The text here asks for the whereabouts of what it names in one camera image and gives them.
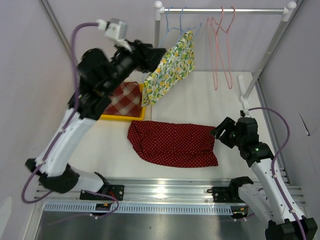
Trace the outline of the red polka dot cloth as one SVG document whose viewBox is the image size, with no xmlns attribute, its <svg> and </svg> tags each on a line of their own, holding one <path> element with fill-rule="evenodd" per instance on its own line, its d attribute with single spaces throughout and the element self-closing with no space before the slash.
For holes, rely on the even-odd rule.
<svg viewBox="0 0 320 240">
<path fill-rule="evenodd" d="M 217 167 L 214 126 L 192 123 L 132 121 L 127 139 L 144 161 L 174 168 Z"/>
</svg>

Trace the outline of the lemon print skirt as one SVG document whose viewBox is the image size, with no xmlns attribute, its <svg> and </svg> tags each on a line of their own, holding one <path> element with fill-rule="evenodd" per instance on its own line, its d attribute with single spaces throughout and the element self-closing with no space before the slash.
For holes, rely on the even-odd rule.
<svg viewBox="0 0 320 240">
<path fill-rule="evenodd" d="M 193 32 L 185 32 L 164 54 L 156 69 L 143 81 L 141 105 L 155 105 L 195 69 Z"/>
</svg>

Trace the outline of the blue wire hanger back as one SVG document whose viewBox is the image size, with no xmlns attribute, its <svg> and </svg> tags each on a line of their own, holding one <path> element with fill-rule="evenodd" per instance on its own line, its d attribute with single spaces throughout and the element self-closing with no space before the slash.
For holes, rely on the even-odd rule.
<svg viewBox="0 0 320 240">
<path fill-rule="evenodd" d="M 166 14 L 165 14 L 165 20 L 166 20 L 165 34 L 164 34 L 164 36 L 162 37 L 161 40 L 159 40 L 158 42 L 155 43 L 155 45 L 157 45 L 158 47 L 161 47 L 163 41 L 168 37 L 168 35 L 169 35 L 170 32 L 172 32 L 173 30 L 179 30 L 179 37 L 178 37 L 178 39 L 177 39 L 177 42 L 176 42 L 176 43 L 174 44 L 174 46 L 173 46 L 173 48 L 175 48 L 175 47 L 176 47 L 176 44 L 179 43 L 179 41 L 183 38 L 184 34 L 189 31 L 188 28 L 185 28 L 185 29 L 184 29 L 184 28 L 183 28 L 183 25 L 182 25 L 182 15 L 183 15 L 183 11 L 184 11 L 185 8 L 187 8 L 187 7 L 186 7 L 186 6 L 183 7 L 183 8 L 181 9 L 181 11 L 180 11 L 180 15 L 179 15 L 179 28 L 177 28 L 177 27 L 171 27 L 171 28 L 170 28 L 170 27 L 169 27 L 168 14 L 169 14 L 170 11 L 168 10 L 168 11 L 166 12 Z M 178 53 L 177 59 L 178 59 L 179 61 L 181 61 L 181 59 L 182 59 L 182 53 Z M 174 62 L 172 61 L 172 66 L 169 68 L 169 70 L 171 70 L 171 69 L 173 68 L 173 66 L 175 66 L 175 65 L 177 65 L 177 63 L 174 63 Z M 147 76 L 148 76 L 147 73 L 143 73 L 142 79 L 141 79 L 142 82 L 144 82 L 144 80 L 146 80 Z"/>
</svg>

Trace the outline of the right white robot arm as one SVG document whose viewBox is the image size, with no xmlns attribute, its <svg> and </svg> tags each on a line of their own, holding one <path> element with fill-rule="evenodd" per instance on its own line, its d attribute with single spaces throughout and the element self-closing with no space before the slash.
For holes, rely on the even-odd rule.
<svg viewBox="0 0 320 240">
<path fill-rule="evenodd" d="M 265 223 L 265 238 L 312 240 L 318 225 L 314 218 L 305 216 L 290 194 L 270 147 L 259 140 L 257 121 L 251 117 L 241 117 L 238 121 L 226 117 L 210 133 L 225 146 L 237 147 L 258 178 L 262 190 L 247 176 L 233 178 L 228 196 L 234 202 L 245 202 Z"/>
</svg>

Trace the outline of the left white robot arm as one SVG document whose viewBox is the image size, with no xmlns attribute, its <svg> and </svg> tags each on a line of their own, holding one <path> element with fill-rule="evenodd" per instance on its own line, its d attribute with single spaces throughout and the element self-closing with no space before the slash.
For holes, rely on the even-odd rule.
<svg viewBox="0 0 320 240">
<path fill-rule="evenodd" d="M 86 132 L 111 104 L 111 95 L 133 71 L 156 70 L 165 48 L 135 40 L 131 49 L 118 46 L 111 59 L 99 48 L 87 50 L 75 68 L 76 88 L 64 118 L 47 149 L 25 166 L 50 193 L 84 191 L 97 200 L 109 193 L 109 182 L 98 172 L 86 172 L 69 164 L 69 159 Z"/>
</svg>

